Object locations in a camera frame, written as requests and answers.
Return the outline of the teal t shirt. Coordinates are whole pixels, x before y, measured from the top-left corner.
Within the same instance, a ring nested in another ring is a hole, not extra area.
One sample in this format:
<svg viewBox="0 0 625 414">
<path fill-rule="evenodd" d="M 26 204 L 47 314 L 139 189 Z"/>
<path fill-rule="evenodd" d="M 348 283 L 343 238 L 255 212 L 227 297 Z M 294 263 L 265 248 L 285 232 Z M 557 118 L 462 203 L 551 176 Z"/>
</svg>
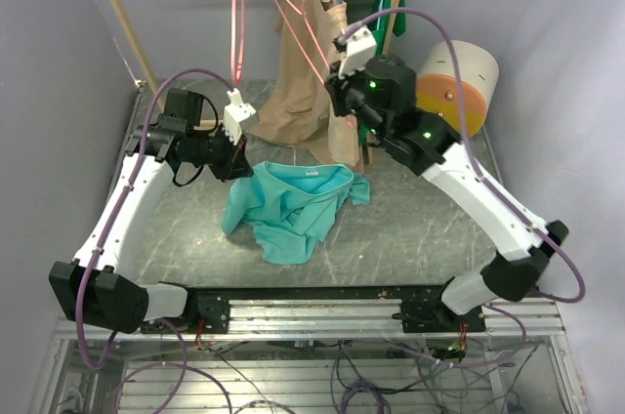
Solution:
<svg viewBox="0 0 625 414">
<path fill-rule="evenodd" d="M 347 200 L 370 202 L 370 183 L 343 164 L 298 166 L 261 162 L 231 186 L 221 221 L 230 234 L 252 227 L 263 260 L 280 266 L 307 263 L 333 228 Z"/>
</svg>

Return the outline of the pink wire hanger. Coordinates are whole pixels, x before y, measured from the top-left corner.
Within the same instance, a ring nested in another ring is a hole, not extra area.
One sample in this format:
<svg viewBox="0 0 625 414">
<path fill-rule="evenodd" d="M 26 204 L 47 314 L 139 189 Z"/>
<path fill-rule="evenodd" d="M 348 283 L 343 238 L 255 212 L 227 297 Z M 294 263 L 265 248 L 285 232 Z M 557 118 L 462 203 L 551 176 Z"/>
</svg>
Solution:
<svg viewBox="0 0 625 414">
<path fill-rule="evenodd" d="M 302 53 L 302 56 L 304 57 L 305 61 L 308 63 L 309 68 L 311 69 L 313 75 L 316 77 L 319 83 L 323 85 L 325 82 L 325 79 L 322 76 L 321 71 L 315 66 L 313 62 L 313 58 L 310 55 L 310 53 L 305 49 L 305 46 L 301 41 L 299 33 L 295 30 L 293 24 L 291 23 L 291 20 L 287 17 L 286 11 L 282 8 L 282 3 L 286 4 L 292 10 L 292 12 L 302 20 L 305 26 L 305 29 L 307 30 L 309 37 L 311 38 L 313 45 L 316 48 L 316 51 L 321 58 L 321 62 L 324 64 L 326 68 L 329 68 L 328 59 L 326 58 L 324 50 L 322 49 L 320 42 L 315 32 L 313 31 L 313 27 L 308 18 L 307 9 L 306 9 L 306 0 L 300 0 L 299 4 L 295 4 L 292 0 L 273 0 L 273 2 L 279 14 L 282 17 L 282 22 L 286 25 L 287 29 L 289 30 L 300 52 Z"/>
</svg>

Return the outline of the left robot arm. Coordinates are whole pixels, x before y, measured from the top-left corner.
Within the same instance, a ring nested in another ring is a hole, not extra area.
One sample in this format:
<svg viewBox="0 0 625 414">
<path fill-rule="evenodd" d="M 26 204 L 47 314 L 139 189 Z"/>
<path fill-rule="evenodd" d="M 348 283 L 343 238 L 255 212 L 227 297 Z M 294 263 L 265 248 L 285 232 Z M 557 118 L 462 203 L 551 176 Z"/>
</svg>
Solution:
<svg viewBox="0 0 625 414">
<path fill-rule="evenodd" d="M 236 89 L 227 96 L 222 121 L 202 130 L 206 97 L 171 89 L 156 122 L 131 135 L 119 179 L 96 226 L 74 258 L 54 263 L 49 273 L 68 320 L 126 334 L 160 317 L 178 333 L 197 325 L 197 290 L 184 284 L 140 285 L 133 262 L 149 218 L 183 164 L 209 168 L 221 182 L 252 176 L 242 125 L 256 110 Z"/>
</svg>

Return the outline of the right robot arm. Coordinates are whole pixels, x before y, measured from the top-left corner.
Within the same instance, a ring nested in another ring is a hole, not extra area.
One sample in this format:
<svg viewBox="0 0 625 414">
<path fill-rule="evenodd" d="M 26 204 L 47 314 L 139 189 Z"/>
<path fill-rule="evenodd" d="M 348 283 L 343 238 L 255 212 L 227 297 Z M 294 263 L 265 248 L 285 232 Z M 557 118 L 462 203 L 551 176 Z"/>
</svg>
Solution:
<svg viewBox="0 0 625 414">
<path fill-rule="evenodd" d="M 561 221 L 533 214 L 486 171 L 476 173 L 460 134 L 415 103 L 416 73 L 396 57 L 376 56 L 346 74 L 333 62 L 325 80 L 335 115 L 352 115 L 397 163 L 450 197 L 488 235 L 494 258 L 444 285 L 430 317 L 439 330 L 496 299 L 522 300 L 568 236 Z"/>
</svg>

